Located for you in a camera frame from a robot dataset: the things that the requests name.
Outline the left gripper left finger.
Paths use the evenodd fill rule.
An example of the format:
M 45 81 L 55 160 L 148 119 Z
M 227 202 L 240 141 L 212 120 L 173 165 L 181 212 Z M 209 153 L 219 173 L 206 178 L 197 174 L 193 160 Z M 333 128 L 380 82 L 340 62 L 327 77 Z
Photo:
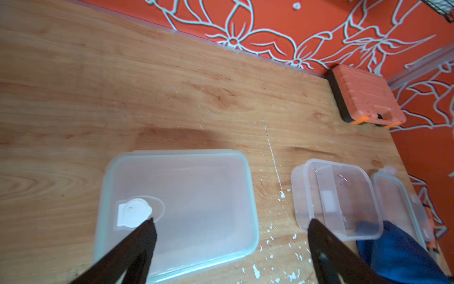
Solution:
M 101 260 L 73 280 L 74 284 L 144 284 L 157 243 L 154 220 L 145 220 Z

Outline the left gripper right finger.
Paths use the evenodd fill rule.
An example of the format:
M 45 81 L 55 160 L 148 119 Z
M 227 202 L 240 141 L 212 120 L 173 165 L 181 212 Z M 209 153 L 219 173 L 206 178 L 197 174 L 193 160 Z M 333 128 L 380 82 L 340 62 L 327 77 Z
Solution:
M 387 283 L 319 220 L 310 221 L 307 236 L 314 271 L 320 284 Z

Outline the blue cloth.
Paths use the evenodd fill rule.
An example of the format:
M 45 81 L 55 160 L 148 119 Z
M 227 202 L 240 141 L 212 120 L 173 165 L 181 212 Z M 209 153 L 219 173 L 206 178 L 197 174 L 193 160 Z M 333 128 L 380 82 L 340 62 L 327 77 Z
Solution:
M 357 241 L 361 259 L 390 284 L 448 284 L 449 278 L 427 251 L 402 229 L 383 222 L 376 240 Z

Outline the clear lunch box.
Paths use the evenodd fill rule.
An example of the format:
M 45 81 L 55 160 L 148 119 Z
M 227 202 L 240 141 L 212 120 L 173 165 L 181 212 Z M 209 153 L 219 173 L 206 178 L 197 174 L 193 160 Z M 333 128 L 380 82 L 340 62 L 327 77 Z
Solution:
M 293 169 L 291 183 L 294 214 L 303 231 L 318 220 L 341 241 L 381 237 L 381 205 L 359 166 L 310 159 Z

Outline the clear lunch box lid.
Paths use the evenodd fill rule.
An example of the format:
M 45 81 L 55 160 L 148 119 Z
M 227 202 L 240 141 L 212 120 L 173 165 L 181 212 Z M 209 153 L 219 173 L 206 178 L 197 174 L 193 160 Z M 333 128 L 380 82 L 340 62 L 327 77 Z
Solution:
M 392 222 L 427 249 L 428 217 L 418 195 L 409 194 L 402 181 L 387 172 L 372 174 L 371 181 L 380 200 L 383 219 Z

